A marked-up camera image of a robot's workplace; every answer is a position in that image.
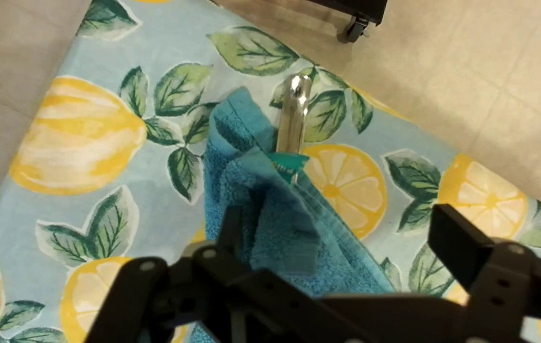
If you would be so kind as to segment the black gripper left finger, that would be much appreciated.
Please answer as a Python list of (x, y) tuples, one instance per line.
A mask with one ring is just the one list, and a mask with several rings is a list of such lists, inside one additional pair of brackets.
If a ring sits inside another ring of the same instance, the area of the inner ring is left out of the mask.
[(232, 256), (240, 254), (242, 246), (242, 212), (238, 206), (228, 206), (221, 224), (217, 246)]

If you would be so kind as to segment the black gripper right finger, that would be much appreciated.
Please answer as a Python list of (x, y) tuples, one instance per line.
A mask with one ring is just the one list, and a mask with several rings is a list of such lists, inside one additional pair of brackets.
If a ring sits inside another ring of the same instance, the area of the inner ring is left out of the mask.
[(428, 248), (468, 294), (489, 290), (484, 269), (491, 258), (493, 241), (453, 206), (432, 206)]

